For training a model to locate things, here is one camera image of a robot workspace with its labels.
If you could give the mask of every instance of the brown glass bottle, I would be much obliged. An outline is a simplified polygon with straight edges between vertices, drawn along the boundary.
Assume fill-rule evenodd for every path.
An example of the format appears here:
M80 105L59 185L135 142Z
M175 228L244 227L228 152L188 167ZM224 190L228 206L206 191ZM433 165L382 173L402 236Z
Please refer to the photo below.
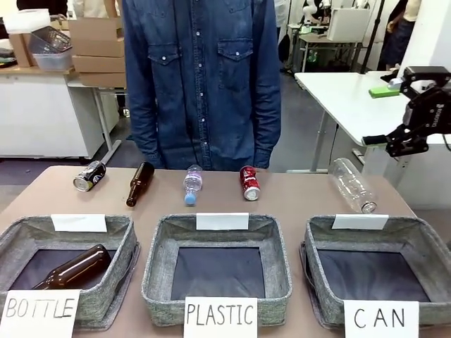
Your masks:
M52 270L34 290L74 289L104 272L111 257L101 244Z
M149 162L143 162L136 170L130 182L130 193L127 198L127 205L133 207L136 205L139 197L146 191L154 176L155 168Z

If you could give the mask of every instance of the denim shirt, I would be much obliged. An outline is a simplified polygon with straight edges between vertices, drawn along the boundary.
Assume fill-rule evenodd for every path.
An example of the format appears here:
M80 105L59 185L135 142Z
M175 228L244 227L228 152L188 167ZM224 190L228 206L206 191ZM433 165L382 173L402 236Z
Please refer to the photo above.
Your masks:
M132 134L147 160L267 168L280 136L273 0L125 0L123 19Z

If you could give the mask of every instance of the paper sign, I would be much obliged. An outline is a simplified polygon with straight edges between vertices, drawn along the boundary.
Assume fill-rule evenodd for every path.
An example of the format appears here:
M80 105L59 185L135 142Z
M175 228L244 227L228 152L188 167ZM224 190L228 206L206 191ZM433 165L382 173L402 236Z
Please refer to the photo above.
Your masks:
M248 213L197 213L197 230L247 230Z
M55 231L67 232L106 232L105 215L75 214L51 215Z
M8 292L0 338L71 338L80 290Z
M257 338L257 298L186 297L184 338Z
M344 301L346 338L418 338L418 301Z
M382 230L388 215L336 215L332 229Z

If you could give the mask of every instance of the soda can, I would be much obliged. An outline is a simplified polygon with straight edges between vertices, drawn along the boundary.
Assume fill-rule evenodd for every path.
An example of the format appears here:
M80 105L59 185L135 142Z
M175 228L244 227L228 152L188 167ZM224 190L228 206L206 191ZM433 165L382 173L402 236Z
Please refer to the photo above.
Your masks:
M106 174L106 166L101 161L90 163L80 174L73 179L73 185L81 192L88 192Z
M240 170L240 180L243 190L243 196L248 201L256 201L260 196L260 184L257 181L257 170L245 165Z

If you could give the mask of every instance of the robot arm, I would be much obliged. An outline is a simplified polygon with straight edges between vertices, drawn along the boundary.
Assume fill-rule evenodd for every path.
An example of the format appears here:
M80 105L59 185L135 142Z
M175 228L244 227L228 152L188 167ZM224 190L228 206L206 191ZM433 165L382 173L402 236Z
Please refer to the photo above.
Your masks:
M435 85L418 93L413 82L433 80ZM432 134L451 134L451 93L443 87L451 80L444 67L408 67L401 79L393 79L389 86L400 91L411 101L406 106L402 124L388 135L363 138L367 146L386 144L391 157L423 153L429 150L426 142Z

